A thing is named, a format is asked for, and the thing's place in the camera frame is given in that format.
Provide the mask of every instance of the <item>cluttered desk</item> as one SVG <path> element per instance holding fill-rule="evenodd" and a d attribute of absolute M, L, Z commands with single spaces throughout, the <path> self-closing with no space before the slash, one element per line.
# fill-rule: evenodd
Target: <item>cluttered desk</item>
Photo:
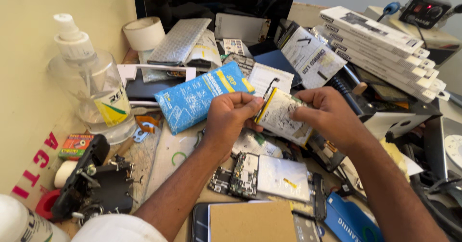
<path fill-rule="evenodd" d="M 183 14 L 195 10 L 186 5 Z M 212 100 L 245 92 L 263 99 L 251 118 L 263 131 L 242 129 L 175 241 L 384 241 L 350 158 L 292 119 L 299 108 L 319 109 L 298 91 L 330 86 L 446 235 L 462 239 L 461 98 L 437 78 L 460 41 L 432 32 L 458 6 L 410 0 L 364 14 L 316 8 L 313 19 L 324 23 L 312 28 L 287 16 L 220 13 L 215 26 L 185 17 L 165 32 L 160 18 L 142 18 L 123 26 L 132 49 L 118 65 L 93 49 L 72 16 L 55 15 L 61 55 L 50 73 L 88 133 L 69 136 L 56 190 L 36 213 L 70 238 L 100 215 L 135 213 L 201 144 Z M 432 33 L 452 46 L 444 52 L 438 38 L 425 40 Z"/>

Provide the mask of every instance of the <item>blue bubble wrap pouch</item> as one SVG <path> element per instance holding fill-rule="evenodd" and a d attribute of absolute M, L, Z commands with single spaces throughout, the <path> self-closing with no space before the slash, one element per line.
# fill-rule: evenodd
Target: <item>blue bubble wrap pouch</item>
<path fill-rule="evenodd" d="M 172 134 L 176 135 L 207 118 L 212 98 L 237 91 L 255 92 L 237 63 L 230 62 L 154 96 Z"/>

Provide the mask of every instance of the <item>isopropyl alcohol bottle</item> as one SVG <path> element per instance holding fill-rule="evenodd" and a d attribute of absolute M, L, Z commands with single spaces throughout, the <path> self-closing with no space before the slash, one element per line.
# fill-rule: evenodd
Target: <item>isopropyl alcohol bottle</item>
<path fill-rule="evenodd" d="M 49 72 L 90 133 L 104 135 L 110 144 L 123 142 L 135 132 L 136 121 L 114 57 L 94 49 L 71 15 L 56 14 L 54 19 L 61 53 L 49 62 Z"/>
<path fill-rule="evenodd" d="M 69 235 L 22 205 L 0 194 L 0 242 L 70 242 Z"/>

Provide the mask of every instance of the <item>green rubber band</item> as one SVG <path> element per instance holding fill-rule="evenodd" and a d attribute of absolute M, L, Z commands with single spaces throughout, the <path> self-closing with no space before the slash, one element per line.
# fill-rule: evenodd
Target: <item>green rubber band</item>
<path fill-rule="evenodd" d="M 186 154 L 184 154 L 184 152 L 176 152 L 176 153 L 174 153 L 173 156 L 172 156 L 172 164 L 173 164 L 173 166 L 176 166 L 175 162 L 173 161 L 173 158 L 175 158 L 176 155 L 182 155 L 186 159 Z"/>
<path fill-rule="evenodd" d="M 367 237 L 366 237 L 366 230 L 367 230 L 367 229 L 370 230 L 371 233 L 374 235 L 374 241 L 375 241 L 375 242 L 378 242 L 378 237 L 376 236 L 375 232 L 374 232 L 371 228 L 369 228 L 369 227 L 363 227 L 363 237 L 364 237 L 364 240 L 365 240 L 366 242 L 368 242 Z"/>

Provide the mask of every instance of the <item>white sleeve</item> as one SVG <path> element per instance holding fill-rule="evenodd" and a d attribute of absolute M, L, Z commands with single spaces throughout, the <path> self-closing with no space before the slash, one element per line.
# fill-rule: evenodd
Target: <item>white sleeve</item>
<path fill-rule="evenodd" d="M 107 214 L 87 221 L 71 242 L 167 242 L 148 222 L 126 214 Z"/>

